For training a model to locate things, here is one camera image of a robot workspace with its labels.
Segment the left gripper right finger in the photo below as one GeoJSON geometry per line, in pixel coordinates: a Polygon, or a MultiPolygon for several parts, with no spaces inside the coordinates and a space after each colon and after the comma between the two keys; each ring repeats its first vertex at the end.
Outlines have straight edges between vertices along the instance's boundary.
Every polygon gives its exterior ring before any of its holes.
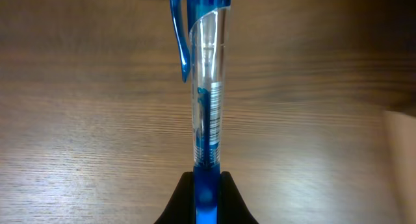
{"type": "Polygon", "coordinates": [[[221,172],[218,195],[219,224],[258,224],[228,171],[221,172]]]}

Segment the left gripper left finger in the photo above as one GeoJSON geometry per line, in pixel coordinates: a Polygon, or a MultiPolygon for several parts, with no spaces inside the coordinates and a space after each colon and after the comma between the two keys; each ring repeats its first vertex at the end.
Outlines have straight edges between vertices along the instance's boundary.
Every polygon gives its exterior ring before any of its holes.
{"type": "Polygon", "coordinates": [[[155,224],[195,224],[194,179],[184,172],[155,224]]]}

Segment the cardboard box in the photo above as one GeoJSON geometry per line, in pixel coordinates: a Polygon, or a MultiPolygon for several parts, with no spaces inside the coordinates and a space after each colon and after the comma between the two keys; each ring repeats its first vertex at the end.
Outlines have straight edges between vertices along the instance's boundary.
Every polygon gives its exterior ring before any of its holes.
{"type": "Polygon", "coordinates": [[[415,224],[415,116],[393,111],[384,116],[405,223],[415,224]]]}

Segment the blue ballpoint pen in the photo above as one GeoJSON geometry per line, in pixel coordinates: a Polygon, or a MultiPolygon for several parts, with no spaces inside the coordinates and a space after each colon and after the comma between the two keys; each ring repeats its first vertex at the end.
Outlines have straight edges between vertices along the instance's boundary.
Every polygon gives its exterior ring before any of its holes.
{"type": "Polygon", "coordinates": [[[231,0],[170,0],[181,74],[191,82],[194,219],[218,223],[226,42],[231,0]]]}

